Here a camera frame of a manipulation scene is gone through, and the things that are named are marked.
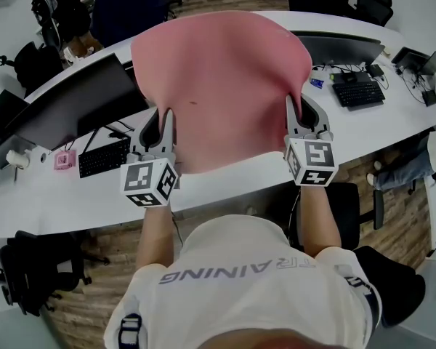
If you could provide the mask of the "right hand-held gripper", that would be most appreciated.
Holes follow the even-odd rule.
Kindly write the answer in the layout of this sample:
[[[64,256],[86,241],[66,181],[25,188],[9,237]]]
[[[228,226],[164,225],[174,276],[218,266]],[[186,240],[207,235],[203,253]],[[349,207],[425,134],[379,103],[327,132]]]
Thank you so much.
[[[301,107],[300,125],[312,132],[306,135],[300,134],[292,96],[286,96],[288,134],[284,137],[284,159],[296,185],[326,187],[339,170],[328,115],[311,97],[304,94],[301,96]]]

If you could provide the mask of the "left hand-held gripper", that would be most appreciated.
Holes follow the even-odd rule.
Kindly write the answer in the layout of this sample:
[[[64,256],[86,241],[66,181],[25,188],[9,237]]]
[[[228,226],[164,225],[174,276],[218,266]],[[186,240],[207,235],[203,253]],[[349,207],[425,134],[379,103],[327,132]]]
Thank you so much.
[[[120,193],[138,207],[167,206],[179,182],[174,168],[174,112],[171,108],[165,112],[160,131],[157,107],[136,114],[134,121],[136,127],[131,134],[131,153],[127,154],[126,163],[120,167]],[[146,154],[155,143],[156,156]]]

